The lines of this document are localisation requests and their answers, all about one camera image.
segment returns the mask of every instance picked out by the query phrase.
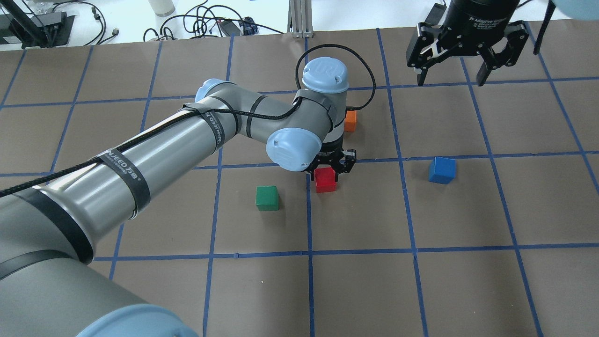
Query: blue cube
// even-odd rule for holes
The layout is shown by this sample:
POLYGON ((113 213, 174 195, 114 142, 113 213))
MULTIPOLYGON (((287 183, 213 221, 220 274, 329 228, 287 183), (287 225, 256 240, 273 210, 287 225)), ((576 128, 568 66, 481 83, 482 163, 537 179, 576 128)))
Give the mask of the blue cube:
POLYGON ((455 171, 454 159, 435 157, 428 168, 428 181, 447 185, 455 178, 455 171))

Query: red cube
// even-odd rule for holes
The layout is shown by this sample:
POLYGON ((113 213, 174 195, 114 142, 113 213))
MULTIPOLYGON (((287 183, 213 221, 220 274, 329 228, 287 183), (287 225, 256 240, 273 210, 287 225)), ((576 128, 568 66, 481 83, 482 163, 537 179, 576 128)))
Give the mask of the red cube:
POLYGON ((316 193, 334 192, 337 189, 335 170, 332 167, 317 168, 314 171, 316 193))

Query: green cube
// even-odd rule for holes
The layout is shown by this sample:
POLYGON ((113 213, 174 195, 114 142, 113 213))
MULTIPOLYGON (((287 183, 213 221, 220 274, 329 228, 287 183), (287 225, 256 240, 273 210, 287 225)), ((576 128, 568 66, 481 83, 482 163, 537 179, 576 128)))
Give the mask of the green cube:
POLYGON ((276 186, 256 187, 256 206, 258 210, 279 210, 279 192, 276 186))

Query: grid line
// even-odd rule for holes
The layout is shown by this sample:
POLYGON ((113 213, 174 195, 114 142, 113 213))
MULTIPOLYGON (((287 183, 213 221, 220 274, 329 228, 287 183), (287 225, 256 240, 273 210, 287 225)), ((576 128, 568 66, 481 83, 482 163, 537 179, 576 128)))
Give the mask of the grid line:
MULTIPOLYGON (((308 51, 308 38, 304 37, 304 52, 308 51)), ((309 62, 309 55, 304 58, 304 66, 309 62)), ((307 232, 308 232, 308 308, 309 308, 309 319, 310 319, 310 337, 316 336, 316 319, 314 317, 314 263, 313 263, 313 246, 312 246, 312 197, 310 196, 311 191, 311 178, 309 175, 305 176, 305 203, 306 203, 306 221, 307 221, 307 232)))
POLYGON ((25 54, 27 54, 27 50, 26 49, 21 54, 21 58, 19 59, 19 63, 17 64, 17 68, 15 68, 14 73, 13 73, 13 77, 10 79, 10 83, 8 84, 8 87, 6 88, 6 92, 4 93, 4 97, 2 98, 2 101, 0 102, 0 110, 2 110, 2 108, 4 107, 4 103, 6 103, 6 100, 8 99, 8 93, 10 92, 10 89, 12 89, 12 87, 13 87, 14 80, 17 79, 17 75, 19 74, 19 69, 21 69, 21 65, 23 64, 23 60, 25 59, 25 54))
MULTIPOLYGON (((383 47, 383 40, 382 40, 382 37, 380 36, 379 28, 376 29, 376 34, 377 34, 377 38, 379 40, 380 55, 381 55, 381 58, 383 61, 383 69, 385 71, 385 82, 387 84, 387 97, 389 100, 389 111, 391 113, 391 125, 393 128, 395 149, 397 150, 397 158, 403 158, 403 156, 401 155, 401 147, 400 147, 400 141, 399 141, 398 132, 397 132, 397 125, 395 123, 395 109, 393 106, 393 97, 391 96, 391 88, 389 85, 389 70, 387 68, 387 61, 386 61, 386 57, 385 57, 385 48, 383 47)), ((418 305, 420 307, 420 319, 422 320, 422 333, 424 334, 424 337, 428 337, 428 326, 426 325, 426 311, 424 308, 424 296, 422 294, 422 283, 420 281, 420 267, 418 264, 418 247, 416 246, 414 226, 412 223, 412 213, 410 211, 410 199, 408 197, 406 176, 404 174, 405 173, 404 163, 402 160, 399 160, 398 162, 399 162, 399 167, 400 167, 401 187, 402 187, 402 191, 404 194, 404 204, 406 207, 408 231, 410 232, 410 246, 411 246, 412 256, 413 256, 412 261, 414 264, 414 275, 416 278, 416 292, 418 295, 418 305)))
MULTIPOLYGON (((162 50, 162 41, 159 42, 158 44, 158 52, 156 53, 156 60, 154 61, 154 71, 152 72, 152 81, 150 81, 150 89, 148 89, 148 97, 151 96, 152 91, 154 90, 154 81, 156 79, 156 72, 158 70, 158 63, 160 60, 160 52, 162 50)), ((150 101, 148 100, 146 102, 146 108, 144 110, 144 114, 143 117, 141 118, 141 123, 140 123, 140 132, 143 131, 144 126, 146 124, 146 116, 147 116, 147 110, 148 110, 148 105, 150 104, 150 101)), ((118 257, 119 257, 119 249, 120 249, 120 243, 121 240, 123 238, 123 231, 125 229, 125 224, 121 224, 119 227, 119 233, 116 237, 116 243, 114 244, 114 258, 112 261, 112 265, 110 266, 110 274, 109 274, 109 278, 113 279, 114 277, 114 270, 116 269, 116 263, 118 261, 118 257)))
POLYGON ((58 146, 56 147, 56 153, 54 154, 54 160, 52 161, 52 166, 50 167, 50 173, 54 173, 54 169, 56 168, 56 162, 58 161, 58 155, 60 154, 60 150, 62 149, 62 143, 65 141, 66 130, 69 127, 69 122, 71 121, 71 117, 73 115, 73 111, 75 110, 75 103, 77 102, 77 98, 79 97, 79 92, 81 91, 81 85, 83 85, 83 80, 85 79, 85 74, 87 73, 87 67, 89 66, 89 62, 92 59, 93 46, 89 47, 89 53, 87 54, 87 60, 85 61, 85 66, 83 67, 83 71, 81 72, 81 78, 79 79, 79 84, 77 85, 77 90, 75 91, 75 96, 73 97, 73 101, 71 102, 71 108, 69 109, 69 114, 66 117, 65 127, 62 129, 62 135, 60 135, 60 140, 58 142, 58 146))
MULTIPOLYGON (((541 249, 576 249, 599 248, 599 242, 579 243, 541 243, 536 245, 519 245, 520 250, 541 249)), ((512 251, 513 245, 503 246, 456 246, 456 247, 427 247, 418 248, 418 252, 478 252, 478 251, 512 251)), ((259 253, 218 253, 218 254, 182 254, 182 255, 139 255, 118 256, 118 261, 156 261, 156 260, 202 260, 209 258, 263 258, 263 257, 288 257, 288 256, 318 256, 318 255, 376 255, 376 254, 411 254, 411 248, 383 248, 383 249, 338 249, 325 251, 284 251, 284 252, 259 252, 259 253)), ((113 260, 113 256, 95 257, 94 261, 113 260)))
POLYGON ((148 90, 148 96, 146 97, 146 107, 144 108, 144 116, 141 118, 140 132, 144 132, 146 128, 146 119, 148 117, 148 109, 150 108, 150 102, 152 100, 152 92, 154 91, 154 82, 156 81, 156 73, 158 72, 158 64, 160 61, 160 54, 162 52, 162 41, 158 43, 158 52, 156 53, 156 61, 154 63, 154 72, 152 73, 152 81, 150 82, 150 89, 148 90))
MULTIPOLYGON (((231 78, 231 61, 233 59, 233 46, 235 41, 235 35, 231 36, 229 41, 229 56, 227 59, 226 65, 226 81, 229 81, 231 78)), ((222 167, 223 167, 223 149, 219 149, 219 160, 217 164, 217 178, 216 178, 216 191, 214 192, 214 214, 212 216, 212 232, 210 236, 210 254, 214 255, 214 245, 216 243, 216 224, 218 220, 218 212, 219 212, 219 198, 220 198, 220 183, 222 177, 222 167)), ((210 290, 212 286, 212 270, 213 270, 214 258, 208 259, 208 270, 206 273, 206 292, 204 296, 204 319, 202 322, 202 336, 206 336, 208 332, 208 314, 210 313, 210 290)))
MULTIPOLYGON (((504 80, 504 81, 487 81, 485 85, 503 85, 503 84, 517 84, 517 83, 550 83, 550 82, 573 82, 573 81, 588 81, 588 80, 599 80, 599 77, 571 77, 563 79, 538 79, 538 80, 504 80)), ((424 87, 442 87, 442 86, 468 86, 476 85, 476 82, 448 82, 448 83, 426 83, 424 87)), ((418 85, 384 85, 377 86, 376 89, 406 89, 406 88, 419 88, 418 85)), ((371 86, 360 86, 349 88, 348 91, 369 91, 372 90, 371 86)), ((262 95, 284 95, 284 94, 295 94, 296 90, 282 90, 282 91, 262 91, 259 94, 262 95)), ((151 97, 150 101, 163 101, 163 100, 181 100, 184 98, 194 98, 194 95, 183 95, 183 96, 163 96, 163 97, 151 97)), ((118 98, 114 100, 92 100, 92 101, 78 101, 79 104, 98 104, 98 103, 119 103, 119 102, 133 102, 133 101, 145 101, 146 97, 138 98, 118 98)), ((24 103, 24 104, 0 104, 0 108, 19 108, 19 107, 39 107, 39 106, 67 106, 72 102, 52 102, 52 103, 24 103)))
POLYGON ((116 243, 114 244, 114 252, 112 260, 110 261, 110 273, 108 274, 108 279, 112 280, 114 278, 114 270, 116 269, 116 262, 119 259, 119 249, 120 249, 120 241, 123 238, 123 229, 125 229, 125 224, 121 224, 119 226, 119 234, 116 237, 116 243))
MULTIPOLYGON (((533 43, 536 43, 535 38, 533 37, 532 34, 532 30, 530 28, 530 24, 528 22, 525 23, 526 25, 526 29, 528 31, 528 34, 531 36, 531 39, 533 41, 533 43)), ((547 79, 549 81, 549 85, 551 85, 551 90, 553 91, 553 94, 555 95, 555 99, 557 100, 558 104, 559 104, 559 108, 562 111, 562 114, 564 115, 564 119, 566 121, 566 123, 568 124, 568 128, 570 129, 570 132, 572 133, 572 136, 574 137, 574 141, 576 142, 576 146, 578 146, 578 150, 580 151, 580 155, 582 156, 582 159, 585 162, 586 165, 586 169, 589 171, 589 175, 591 176, 591 180, 593 181, 593 185, 595 186, 595 190, 597 192, 597 194, 599 194, 599 183, 597 183, 597 178, 595 177, 595 174, 593 173, 593 169, 591 168, 591 163, 589 162, 589 158, 586 157, 586 153, 584 148, 582 147, 582 143, 580 142, 580 138, 578 138, 578 135, 576 134, 576 130, 574 129, 574 125, 572 124, 572 121, 570 120, 570 117, 568 115, 568 111, 566 111, 564 103, 562 102, 558 90, 555 87, 555 83, 553 82, 553 79, 551 78, 551 74, 549 73, 549 69, 547 68, 547 65, 545 64, 545 60, 543 59, 543 55, 542 53, 539 52, 539 61, 541 61, 541 65, 543 66, 543 70, 545 71, 545 75, 547 75, 547 79)))
MULTIPOLYGON (((599 154, 599 151, 585 151, 587 155, 599 154)), ((580 155, 580 152, 543 152, 538 154, 531 153, 520 153, 520 154, 493 154, 494 158, 525 158, 525 157, 562 157, 580 155)), ((463 159, 481 159, 489 158, 489 155, 440 155, 440 156, 425 156, 425 157, 404 157, 402 161, 426 161, 433 160, 435 157, 450 158, 456 160, 463 159)), ((369 163, 393 163, 400 161, 398 158, 374 158, 374 159, 358 159, 357 163, 369 164, 369 163)), ((223 170, 229 169, 249 169, 257 167, 275 167, 279 166, 276 163, 258 163, 258 164, 229 164, 223 165, 223 170)), ((216 165, 196 166, 192 170, 217 170, 216 165)), ((18 172, 18 173, 0 173, 0 177, 35 177, 35 176, 47 176, 51 172, 18 172)))
MULTIPOLYGON (((464 75, 466 76, 466 81, 470 83, 470 75, 468 74, 468 69, 466 68, 466 63, 464 62, 464 58, 460 58, 460 62, 462 64, 462 69, 464 70, 464 75)), ((516 253, 516 260, 518 261, 518 267, 520 268, 520 274, 522 277, 522 283, 524 285, 524 292, 526 293, 526 297, 528 299, 528 306, 530 307, 531 314, 533 316, 533 322, 535 329, 537 331, 538 337, 543 337, 543 331, 541 329, 541 324, 539 323, 539 317, 537 316, 537 310, 534 306, 533 295, 530 291, 530 286, 528 285, 528 278, 526 275, 526 270, 524 269, 524 262, 522 261, 522 256, 520 254, 520 249, 518 248, 518 240, 516 238, 516 232, 514 231, 514 226, 512 224, 512 217, 510 216, 510 211, 507 208, 506 196, 503 193, 503 187, 501 186, 501 180, 499 177, 499 172, 497 171, 497 166, 495 165, 495 159, 493 156, 493 151, 491 149, 491 144, 489 143, 489 137, 487 136, 485 130, 485 124, 483 122, 482 115, 480 114, 479 104, 476 100, 476 95, 474 93, 474 89, 472 84, 468 85, 468 89, 470 91, 470 96, 472 98, 472 104, 474 105, 474 111, 476 112, 476 118, 480 124, 480 130, 483 134, 483 139, 485 140, 485 146, 487 152, 489 154, 489 160, 491 162, 491 168, 493 169, 493 175, 495 176, 495 183, 497 184, 497 190, 499 191, 499 196, 501 199, 501 204, 503 206, 503 211, 506 216, 506 222, 508 229, 510 231, 510 236, 512 237, 512 244, 514 246, 514 252, 516 253)))

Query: black cable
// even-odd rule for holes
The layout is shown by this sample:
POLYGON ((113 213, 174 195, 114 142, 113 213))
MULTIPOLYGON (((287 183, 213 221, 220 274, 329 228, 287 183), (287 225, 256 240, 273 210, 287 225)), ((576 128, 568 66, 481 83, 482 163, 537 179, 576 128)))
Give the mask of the black cable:
POLYGON ((98 42, 98 44, 102 44, 102 43, 104 43, 104 42, 106 42, 106 41, 108 41, 108 40, 110 40, 112 38, 115 38, 115 37, 117 37, 118 34, 119 34, 119 29, 115 28, 113 30, 113 33, 109 37, 107 37, 107 38, 103 39, 102 41, 98 42))
MULTIPOLYGON (((116 147, 116 149, 119 152, 127 151, 128 149, 134 147, 135 145, 149 139, 150 137, 157 135, 162 130, 164 130, 180 121, 183 121, 185 119, 188 119, 188 118, 191 118, 194 116, 206 114, 208 112, 230 113, 233 115, 242 115, 242 116, 248 116, 248 117, 252 117, 252 118, 269 119, 271 121, 277 121, 279 119, 287 118, 291 114, 293 114, 300 107, 301 101, 302 101, 302 98, 300 97, 297 101, 294 102, 293 106, 291 107, 291 109, 289 109, 289 111, 287 111, 286 113, 279 115, 279 116, 268 116, 268 115, 261 115, 261 114, 257 114, 257 113, 250 113, 250 112, 245 112, 245 111, 240 111, 240 110, 228 110, 228 109, 210 109, 206 112, 200 112, 197 110, 193 110, 193 111, 185 113, 181 116, 178 116, 174 119, 171 119, 170 121, 165 122, 164 124, 156 127, 155 129, 153 129, 151 131, 142 133, 142 134, 134 137, 133 139, 130 139, 127 142, 124 142, 121 145, 118 145, 116 147)), ((66 168, 65 170, 61 170, 59 172, 55 172, 55 173, 49 174, 44 177, 30 180, 30 181, 22 183, 20 185, 16 185, 11 188, 4 189, 4 190, 0 191, 0 198, 5 197, 10 194, 17 193, 19 191, 23 191, 24 189, 28 189, 28 188, 36 186, 36 185, 41 185, 42 183, 46 183, 51 180, 58 179, 62 176, 66 176, 67 174, 84 169, 85 167, 88 167, 88 166, 91 166, 94 164, 100 164, 100 163, 102 163, 102 159, 100 159, 100 157, 93 157, 90 160, 86 161, 85 163, 81 163, 79 165, 75 165, 75 166, 66 168)))
POLYGON ((370 102, 373 100, 374 98, 374 94, 376 93, 376 80, 374 79, 374 74, 373 71, 370 69, 370 67, 368 66, 368 64, 366 63, 366 61, 362 58, 362 56, 360 56, 360 54, 356 53, 353 49, 351 49, 350 47, 346 47, 346 46, 342 46, 341 44, 334 44, 334 43, 326 43, 326 44, 320 44, 316 47, 312 47, 308 50, 306 50, 300 57, 299 60, 297 62, 297 64, 295 64, 295 84, 298 87, 298 90, 301 89, 301 85, 300 85, 300 77, 298 75, 298 71, 300 69, 300 64, 301 61, 303 61, 303 59, 311 52, 317 50, 317 49, 321 49, 321 48, 326 48, 326 47, 332 47, 332 48, 339 48, 339 49, 343 49, 343 50, 347 50, 348 52, 350 52, 351 54, 353 54, 354 56, 356 56, 360 62, 362 62, 362 64, 364 65, 364 67, 366 68, 366 70, 368 71, 368 74, 370 75, 370 80, 372 80, 373 83, 373 90, 372 93, 370 94, 370 98, 368 99, 368 101, 366 101, 366 103, 364 103, 363 105, 359 106, 359 107, 352 107, 352 106, 348 106, 345 109, 346 110, 362 110, 364 109, 367 105, 370 104, 370 102))
POLYGON ((197 20, 193 23, 193 27, 192 27, 193 28, 193 34, 194 34, 194 36, 197 36, 197 33, 200 33, 199 37, 203 37, 206 33, 208 33, 209 31, 211 31, 214 28, 214 26, 216 26, 216 28, 219 30, 220 37, 222 37, 223 36, 223 32, 220 29, 220 26, 218 25, 218 22, 216 20, 214 21, 214 24, 212 25, 212 27, 208 28, 208 21, 206 21, 206 14, 208 12, 210 12, 210 14, 212 14, 212 17, 216 17, 216 15, 214 14, 214 12, 211 9, 209 9, 208 7, 206 7, 206 6, 199 6, 196 9, 195 15, 197 17, 197 20), (206 9, 206 11, 204 12, 203 16, 200 16, 199 15, 199 10, 202 9, 202 8, 206 9))
POLYGON ((173 31, 169 27, 164 27, 164 33, 165 33, 164 36, 167 37, 167 40, 168 40, 169 37, 171 38, 171 40, 175 40, 175 36, 173 35, 173 31))
POLYGON ((229 7, 229 6, 224 6, 224 5, 212 5, 210 7, 208 7, 208 9, 206 9, 206 12, 204 12, 203 16, 206 16, 206 13, 208 13, 208 10, 212 10, 212 8, 226 8, 230 11, 232 11, 233 13, 235 13, 237 15, 237 17, 239 17, 240 21, 243 21, 243 17, 241 16, 241 14, 239 14, 239 12, 237 12, 236 10, 234 10, 233 8, 229 7))
POLYGON ((534 44, 533 54, 535 55, 538 55, 541 52, 541 44, 543 44, 543 37, 545 36, 547 27, 549 27, 549 22, 551 21, 551 17, 553 16, 554 11, 555 4, 552 0, 549 0, 549 3, 547 4, 547 11, 545 12, 545 18, 543 19, 543 24, 541 25, 541 29, 539 29, 537 42, 534 44))
POLYGON ((98 38, 99 38, 98 42, 102 41, 102 39, 104 38, 104 34, 106 33, 107 25, 106 25, 106 18, 104 17, 104 13, 102 13, 100 8, 98 8, 94 4, 91 4, 90 2, 79 1, 79 0, 69 0, 69 1, 61 2, 60 4, 54 4, 52 7, 52 13, 54 13, 56 11, 56 8, 58 6, 65 5, 65 4, 86 4, 86 5, 90 5, 92 7, 92 10, 95 8, 95 10, 99 13, 98 15, 100 15, 100 18, 102 19, 102 20, 96 19, 97 21, 100 22, 100 33, 98 33, 98 35, 96 35, 96 37, 91 39, 88 43, 84 44, 84 46, 89 46, 98 38))
POLYGON ((154 32, 154 34, 156 35, 156 38, 160 37, 160 35, 158 35, 158 32, 154 28, 148 28, 144 32, 144 42, 146 42, 146 34, 148 34, 148 32, 154 32))
MULTIPOLYGON (((160 31, 160 32, 163 32, 163 31, 164 31, 164 26, 166 26, 167 22, 169 22, 170 20, 173 20, 173 19, 179 18, 179 17, 196 17, 196 18, 197 18, 197 16, 195 16, 195 15, 187 15, 187 14, 178 14, 178 15, 175 15, 175 16, 171 16, 171 17, 169 17, 167 20, 165 20, 165 21, 162 23, 162 25, 161 25, 161 27, 160 27, 159 31, 160 31)), ((211 18, 208 18, 207 22, 209 22, 210 20, 230 20, 230 21, 236 21, 236 22, 244 22, 244 23, 248 23, 248 24, 256 25, 256 26, 258 26, 258 27, 263 27, 263 28, 269 29, 269 30, 271 30, 271 31, 273 31, 273 32, 277 32, 277 33, 279 33, 279 34, 284 34, 282 31, 278 31, 278 30, 276 30, 276 29, 274 29, 274 28, 270 28, 270 27, 268 27, 268 26, 264 26, 264 25, 259 25, 259 24, 255 23, 255 22, 250 22, 250 21, 245 21, 245 20, 238 20, 238 19, 227 19, 226 17, 219 17, 219 16, 217 16, 217 17, 211 17, 211 18)))
MULTIPOLYGON (((202 3, 201 3, 201 4, 199 4, 199 5, 193 6, 193 7, 192 7, 190 10, 188 10, 188 11, 187 11, 187 13, 185 13, 185 15, 189 15, 189 13, 193 12, 193 10, 197 10, 199 7, 202 7, 202 6, 203 6, 203 5, 204 5, 206 2, 208 2, 208 0, 205 0, 204 2, 202 2, 202 3)), ((185 31, 186 31, 186 32, 188 32, 188 33, 193 33, 193 32, 194 32, 194 30, 191 30, 191 31, 190 31, 190 30, 187 28, 187 24, 186 24, 186 22, 187 22, 187 21, 185 21, 185 18, 183 18, 183 29, 185 29, 185 31)))
POLYGON ((519 4, 519 5, 518 5, 518 7, 516 7, 516 9, 518 9, 518 8, 520 8, 520 7, 524 6, 524 5, 526 5, 527 3, 531 2, 531 1, 532 1, 532 0, 526 0, 526 1, 524 1, 523 3, 519 4))
POLYGON ((202 36, 192 36, 189 39, 191 40, 193 38, 202 38, 202 37, 221 37, 221 36, 218 36, 218 35, 202 35, 202 36))

